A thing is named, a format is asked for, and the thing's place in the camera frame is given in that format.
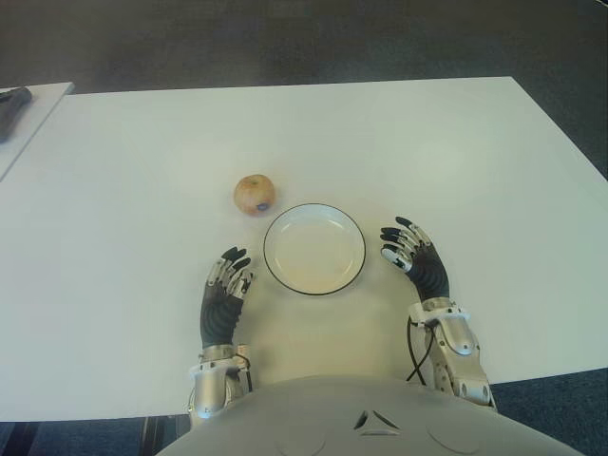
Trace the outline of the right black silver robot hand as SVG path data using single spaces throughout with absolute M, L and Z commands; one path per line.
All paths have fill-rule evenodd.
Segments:
M 447 270 L 427 233 L 414 222 L 396 217 L 399 227 L 384 227 L 382 257 L 402 271 L 415 286 L 422 302 L 449 298 Z

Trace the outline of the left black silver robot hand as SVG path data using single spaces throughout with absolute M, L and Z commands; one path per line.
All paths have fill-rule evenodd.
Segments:
M 209 272 L 199 317 L 204 350 L 218 345 L 233 345 L 245 296 L 254 280 L 248 269 L 250 262 L 246 249 L 232 247 L 221 255 Z

